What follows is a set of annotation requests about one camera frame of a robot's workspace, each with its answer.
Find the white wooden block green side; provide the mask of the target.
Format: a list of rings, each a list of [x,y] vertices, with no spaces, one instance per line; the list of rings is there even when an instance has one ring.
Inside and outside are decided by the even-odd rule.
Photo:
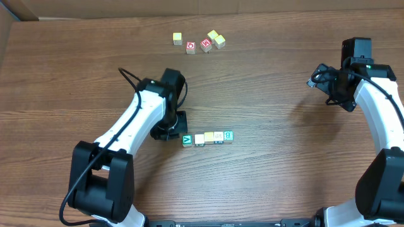
[[[189,147],[193,145],[193,137],[192,135],[183,135],[182,137],[182,145],[184,147]]]

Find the white wooden block red drawing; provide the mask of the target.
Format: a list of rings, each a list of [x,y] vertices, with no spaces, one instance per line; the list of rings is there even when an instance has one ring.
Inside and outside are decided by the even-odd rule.
[[[204,134],[195,134],[194,143],[195,143],[195,146],[205,146],[205,135]]]

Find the tan wooden block blue side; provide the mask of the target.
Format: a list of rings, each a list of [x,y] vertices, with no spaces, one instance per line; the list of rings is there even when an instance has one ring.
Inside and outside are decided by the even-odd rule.
[[[214,132],[213,141],[215,144],[223,144],[224,143],[224,133],[223,132]]]

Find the green wooden block letter B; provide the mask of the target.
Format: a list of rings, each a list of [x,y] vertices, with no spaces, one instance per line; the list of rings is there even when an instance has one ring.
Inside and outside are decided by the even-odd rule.
[[[224,131],[223,132],[223,142],[224,143],[233,143],[234,141],[234,132],[233,131]]]

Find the red wooden block letter O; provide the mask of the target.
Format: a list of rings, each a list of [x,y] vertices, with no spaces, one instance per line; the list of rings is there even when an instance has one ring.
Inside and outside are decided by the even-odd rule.
[[[186,42],[186,54],[194,55],[196,54],[196,43]]]

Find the red wooden block letter E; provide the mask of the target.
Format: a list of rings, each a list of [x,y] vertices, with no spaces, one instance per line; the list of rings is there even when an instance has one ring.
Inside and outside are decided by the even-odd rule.
[[[210,39],[205,38],[200,42],[201,50],[205,53],[209,52],[212,49],[212,42]]]

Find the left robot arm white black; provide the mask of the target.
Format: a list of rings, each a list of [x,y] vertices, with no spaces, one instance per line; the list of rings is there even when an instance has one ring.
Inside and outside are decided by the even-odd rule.
[[[178,108],[187,95],[180,71],[165,69],[161,79],[140,79],[117,122],[94,142],[73,149],[68,192],[59,208],[65,226],[146,226],[133,204],[134,157],[147,136],[169,141],[187,134]]]

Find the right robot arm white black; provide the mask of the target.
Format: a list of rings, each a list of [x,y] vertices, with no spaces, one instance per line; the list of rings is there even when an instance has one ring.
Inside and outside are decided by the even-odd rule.
[[[403,223],[403,104],[389,65],[375,64],[372,40],[342,43],[339,69],[320,64],[307,81],[328,95],[327,105],[360,107],[376,157],[357,182],[355,197],[319,209],[308,226],[389,226]]]

